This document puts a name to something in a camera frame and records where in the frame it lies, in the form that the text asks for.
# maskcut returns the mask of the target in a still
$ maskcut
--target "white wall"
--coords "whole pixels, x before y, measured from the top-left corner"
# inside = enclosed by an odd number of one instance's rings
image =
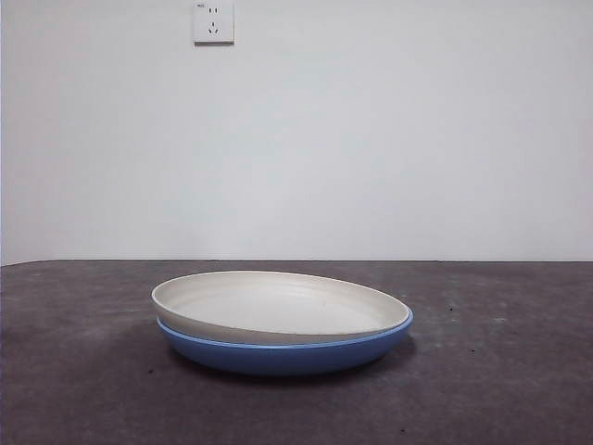
[[[5,263],[593,260],[593,2],[3,9]]]

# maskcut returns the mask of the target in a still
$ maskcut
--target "plate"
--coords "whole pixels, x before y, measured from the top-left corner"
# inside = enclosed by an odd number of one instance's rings
[[[173,348],[188,359],[246,375],[315,375],[371,362],[389,352],[407,334],[413,315],[397,327],[372,336],[302,345],[247,345],[189,337],[158,320]]]
[[[410,316],[375,289],[298,273],[201,273],[152,292],[158,318],[189,337],[229,343],[291,345],[367,337]]]

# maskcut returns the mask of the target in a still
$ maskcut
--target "white plate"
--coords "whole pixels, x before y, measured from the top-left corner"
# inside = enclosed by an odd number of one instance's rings
[[[313,275],[215,272],[155,287],[160,320],[191,337],[290,345],[365,337],[404,323],[410,310],[369,287]]]

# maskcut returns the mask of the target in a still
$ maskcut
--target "wall socket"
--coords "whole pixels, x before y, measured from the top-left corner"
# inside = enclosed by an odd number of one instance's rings
[[[233,0],[194,2],[194,45],[233,44]]]

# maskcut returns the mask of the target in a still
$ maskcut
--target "blue plate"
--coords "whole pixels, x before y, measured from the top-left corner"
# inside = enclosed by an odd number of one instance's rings
[[[194,362],[247,375],[313,375],[371,362],[385,355],[407,334],[412,313],[403,324],[367,337],[301,345],[247,345],[189,337],[158,320],[174,349]]]

